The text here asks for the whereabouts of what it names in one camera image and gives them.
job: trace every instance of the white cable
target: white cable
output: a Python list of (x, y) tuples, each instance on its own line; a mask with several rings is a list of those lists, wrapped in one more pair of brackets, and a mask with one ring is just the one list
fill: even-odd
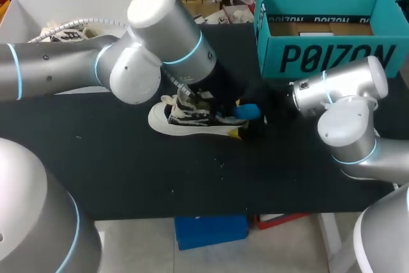
[(36, 38), (28, 41), (29, 43), (38, 43), (46, 38), (49, 38), (52, 35), (55, 35), (58, 32), (62, 32), (66, 29), (71, 29), (77, 26), (81, 26), (83, 24), (91, 24), (91, 23), (99, 23), (99, 24), (105, 24), (105, 25), (110, 25), (110, 26), (116, 26), (116, 27), (122, 27), (126, 28), (128, 27), (127, 24), (124, 24), (122, 22), (117, 22), (115, 20), (110, 20), (110, 19), (79, 19), (75, 20), (73, 22), (67, 22), (66, 24), (63, 24), (62, 26), (59, 26), (57, 28), (51, 29), (50, 31), (44, 32), (41, 35), (37, 36)]

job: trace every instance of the black tabletop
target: black tabletop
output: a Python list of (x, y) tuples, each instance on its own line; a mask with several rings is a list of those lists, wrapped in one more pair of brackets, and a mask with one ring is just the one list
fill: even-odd
[[(218, 58), (243, 86), (260, 81), (252, 25), (205, 26)], [(409, 139), (409, 94), (400, 77), (375, 112), (384, 137)], [(148, 125), (161, 93), (126, 105), (110, 93), (54, 95), (0, 104), (0, 136), (43, 161), (96, 220), (175, 215), (360, 211), (389, 183), (345, 177), (319, 140), (316, 121), (297, 119), (285, 137), (252, 142), (171, 137)]]

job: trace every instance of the sneaker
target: sneaker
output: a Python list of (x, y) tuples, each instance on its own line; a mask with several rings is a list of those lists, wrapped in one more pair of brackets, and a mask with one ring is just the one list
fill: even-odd
[(188, 136), (191, 134), (219, 134), (236, 136), (247, 120), (238, 120), (234, 116), (212, 114), (208, 102), (194, 102), (178, 90), (173, 97), (164, 95), (162, 101), (154, 105), (149, 112), (148, 122), (152, 129), (170, 136)]

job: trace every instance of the white box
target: white box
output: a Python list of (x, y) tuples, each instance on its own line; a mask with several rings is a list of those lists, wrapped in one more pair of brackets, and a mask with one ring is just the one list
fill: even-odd
[[(128, 24), (127, 10), (132, 0), (12, 0), (0, 24), (0, 43), (24, 43), (37, 37), (49, 23), (62, 24), (77, 19), (100, 18)], [(126, 30), (93, 24), (98, 33), (120, 37)], [(105, 91), (90, 87), (70, 93)]]

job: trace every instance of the white shoe sole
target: white shoe sole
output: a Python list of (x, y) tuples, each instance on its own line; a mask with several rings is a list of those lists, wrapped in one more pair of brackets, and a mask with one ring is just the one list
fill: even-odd
[(180, 126), (169, 124), (165, 116), (166, 103), (159, 102), (154, 105), (148, 115), (149, 126), (160, 132), (170, 136), (189, 136), (192, 134), (218, 134), (221, 136), (229, 136), (229, 133), (240, 126), (210, 126), (210, 127), (193, 127)]

